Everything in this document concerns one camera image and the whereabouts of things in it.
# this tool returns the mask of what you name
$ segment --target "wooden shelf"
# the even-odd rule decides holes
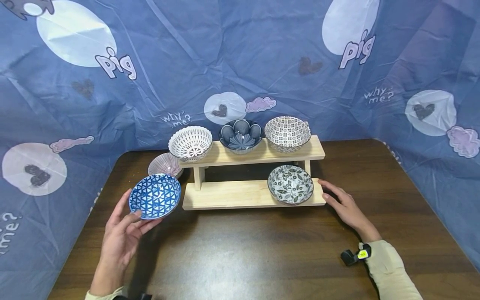
[[[313,178],[313,195],[297,206],[325,205],[322,186]],[[266,180],[204,182],[200,191],[188,183],[183,198],[184,210],[291,207],[275,200]]]
[[[264,164],[277,162],[299,162],[308,174],[311,173],[310,161],[324,159],[325,151],[318,139],[312,138],[300,150],[283,154],[268,146],[263,139],[252,152],[245,155],[231,153],[220,142],[213,142],[206,157],[194,163],[180,163],[182,168],[193,168],[194,183],[188,183],[183,198],[184,210],[289,207],[279,203],[268,190],[266,180],[204,182],[205,169],[208,167]],[[313,179],[312,197],[298,206],[325,205],[323,190]]]
[[[312,138],[300,150],[283,154],[270,149],[267,140],[264,138],[260,144],[250,153],[238,155],[231,153],[219,141],[213,142],[212,149],[207,153],[206,157],[198,162],[185,163],[181,162],[182,168],[194,167],[215,167],[230,165],[247,165],[262,164],[287,161],[317,160],[324,159],[325,151],[318,139],[318,136],[312,135]]]

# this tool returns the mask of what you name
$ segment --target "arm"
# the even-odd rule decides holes
[[[100,261],[85,300],[112,300],[124,296],[123,278],[142,235],[162,219],[140,220],[141,211],[121,217],[132,190],[123,194],[105,225]]]
[[[337,195],[339,200],[324,193],[325,201],[335,209],[342,221],[356,230],[362,242],[372,248],[372,255],[366,262],[370,276],[377,285],[380,299],[422,300],[395,248],[382,239],[377,228],[361,212],[352,196],[327,181],[318,182]]]

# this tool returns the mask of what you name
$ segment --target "sleeve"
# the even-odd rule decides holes
[[[377,285],[380,300],[422,300],[395,248],[384,240],[368,244],[372,254],[366,262],[370,276]]]
[[[116,291],[114,291],[112,294],[104,297],[98,297],[90,294],[90,291],[87,292],[87,295],[85,296],[85,300],[113,300],[116,296],[125,296],[124,295],[124,288],[118,288]]]

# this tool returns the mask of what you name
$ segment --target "pink cloud print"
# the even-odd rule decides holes
[[[454,126],[447,131],[447,136],[450,139],[450,146],[458,155],[472,158],[479,153],[480,140],[475,130]]]
[[[246,112],[259,112],[259,111],[266,111],[267,109],[271,109],[275,107],[276,100],[271,99],[270,97],[257,97],[252,102],[247,103],[247,108],[245,109]]]
[[[81,137],[76,140],[71,140],[71,139],[61,139],[58,142],[54,142],[50,145],[50,148],[53,150],[55,153],[60,153],[63,150],[67,150],[70,148],[73,148],[74,146],[77,145],[84,145],[84,144],[89,144],[93,142],[95,138],[91,135],[87,137]]]

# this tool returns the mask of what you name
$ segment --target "ceramic bowl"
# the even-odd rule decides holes
[[[179,160],[172,153],[164,153],[157,157],[148,166],[148,175],[168,174],[175,178],[179,178],[183,173]]]
[[[222,127],[218,139],[231,152],[247,154],[262,140],[262,127],[245,119],[231,121]]]
[[[212,142],[212,133],[207,128],[188,126],[173,134],[168,141],[168,149],[183,162],[195,162],[207,155]]]
[[[299,205],[313,194],[312,178],[297,166],[275,168],[268,176],[267,184],[273,197],[287,205]]]
[[[170,214],[180,201],[179,181],[168,174],[154,174],[143,178],[132,190],[130,210],[142,211],[141,219],[153,220]]]
[[[293,153],[299,150],[311,136],[312,132],[307,122],[295,117],[276,117],[265,125],[268,144],[281,153]]]

